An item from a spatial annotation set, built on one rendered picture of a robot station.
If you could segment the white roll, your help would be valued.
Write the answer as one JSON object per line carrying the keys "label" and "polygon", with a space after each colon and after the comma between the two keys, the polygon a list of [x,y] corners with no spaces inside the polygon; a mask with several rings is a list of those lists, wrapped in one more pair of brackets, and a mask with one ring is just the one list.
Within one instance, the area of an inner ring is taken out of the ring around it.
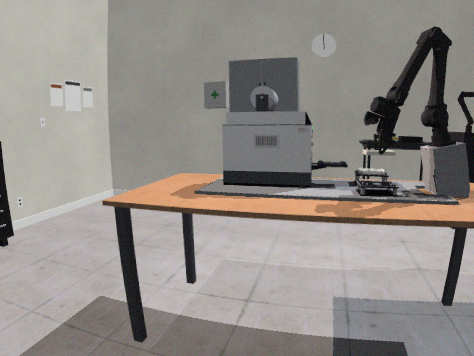
{"label": "white roll", "polygon": [[268,94],[269,95],[269,111],[276,108],[278,105],[278,96],[275,92],[267,86],[258,86],[256,87],[250,96],[252,105],[256,108],[256,95],[258,94]]}

